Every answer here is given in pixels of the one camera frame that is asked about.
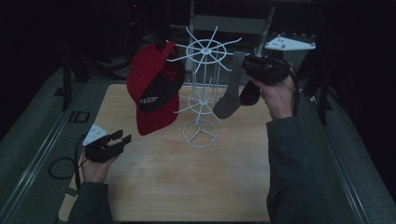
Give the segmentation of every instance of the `light wood surface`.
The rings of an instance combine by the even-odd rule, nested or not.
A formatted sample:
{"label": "light wood surface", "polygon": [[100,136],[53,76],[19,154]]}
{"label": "light wood surface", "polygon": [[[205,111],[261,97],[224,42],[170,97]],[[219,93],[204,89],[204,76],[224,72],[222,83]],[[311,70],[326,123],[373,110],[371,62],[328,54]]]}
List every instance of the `light wood surface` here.
{"label": "light wood surface", "polygon": [[[183,87],[180,95],[191,95],[191,88]],[[186,107],[187,99],[180,97],[180,109]],[[209,147],[192,147],[183,139],[184,126],[195,119],[197,114],[188,109],[170,126],[140,136],[126,86],[109,86],[95,123],[109,133],[124,130],[124,135],[132,134],[132,143],[112,164],[106,180],[115,220],[269,220],[265,122],[270,117],[263,100],[240,107],[221,122],[213,115],[203,115],[201,119],[209,120],[218,132]],[[196,140],[194,143],[204,144],[210,139],[198,136]],[[65,196],[61,220],[67,220],[73,202],[73,197]]]}

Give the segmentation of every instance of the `forearm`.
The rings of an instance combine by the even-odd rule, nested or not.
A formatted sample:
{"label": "forearm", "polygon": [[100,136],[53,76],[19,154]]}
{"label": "forearm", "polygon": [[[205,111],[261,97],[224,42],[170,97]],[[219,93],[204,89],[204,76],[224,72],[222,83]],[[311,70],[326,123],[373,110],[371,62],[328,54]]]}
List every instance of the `forearm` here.
{"label": "forearm", "polygon": [[113,223],[108,204],[108,185],[83,182],[67,223]]}
{"label": "forearm", "polygon": [[315,178],[316,159],[295,117],[267,123],[270,162],[268,213],[274,223],[329,223],[330,210]]}

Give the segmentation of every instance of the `person's left hand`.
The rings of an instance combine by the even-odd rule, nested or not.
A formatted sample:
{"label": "person's left hand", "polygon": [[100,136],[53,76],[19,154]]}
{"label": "person's left hand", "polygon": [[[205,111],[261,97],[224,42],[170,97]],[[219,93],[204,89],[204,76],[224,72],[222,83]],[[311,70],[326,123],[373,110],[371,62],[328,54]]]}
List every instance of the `person's left hand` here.
{"label": "person's left hand", "polygon": [[108,169],[111,163],[119,156],[113,157],[106,162],[93,162],[86,160],[84,155],[84,163],[82,164],[82,175],[85,182],[104,183],[107,177]]}

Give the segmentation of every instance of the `person's hand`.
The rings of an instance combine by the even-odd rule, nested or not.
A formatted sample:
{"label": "person's hand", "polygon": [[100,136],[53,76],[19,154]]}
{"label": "person's hand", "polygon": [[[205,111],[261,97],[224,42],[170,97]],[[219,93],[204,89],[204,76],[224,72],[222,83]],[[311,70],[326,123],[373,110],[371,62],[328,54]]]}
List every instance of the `person's hand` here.
{"label": "person's hand", "polygon": [[274,86],[266,85],[254,78],[250,80],[262,89],[262,99],[267,104],[272,119],[284,119],[293,116],[292,98],[294,84],[291,77],[287,77]]}
{"label": "person's hand", "polygon": [[86,160],[82,164],[82,175],[84,176],[84,181],[92,183],[104,183],[111,163],[113,163],[113,161],[115,161],[118,157],[119,156],[113,157],[112,159],[101,163],[86,160],[84,156],[84,160]]}

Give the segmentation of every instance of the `white bracket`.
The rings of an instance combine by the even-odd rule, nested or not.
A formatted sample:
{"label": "white bracket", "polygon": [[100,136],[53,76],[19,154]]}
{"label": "white bracket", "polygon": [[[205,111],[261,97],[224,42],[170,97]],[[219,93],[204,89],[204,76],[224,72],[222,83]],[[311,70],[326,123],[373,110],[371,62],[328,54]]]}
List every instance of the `white bracket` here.
{"label": "white bracket", "polygon": [[93,124],[90,128],[90,131],[87,133],[87,136],[84,139],[84,142],[82,143],[83,146],[87,146],[88,144],[103,138],[107,135],[107,132],[97,126],[96,124]]}
{"label": "white bracket", "polygon": [[275,39],[265,44],[266,49],[276,50],[302,50],[302,49],[314,49],[315,43],[305,43],[297,40],[287,39],[278,35]]}

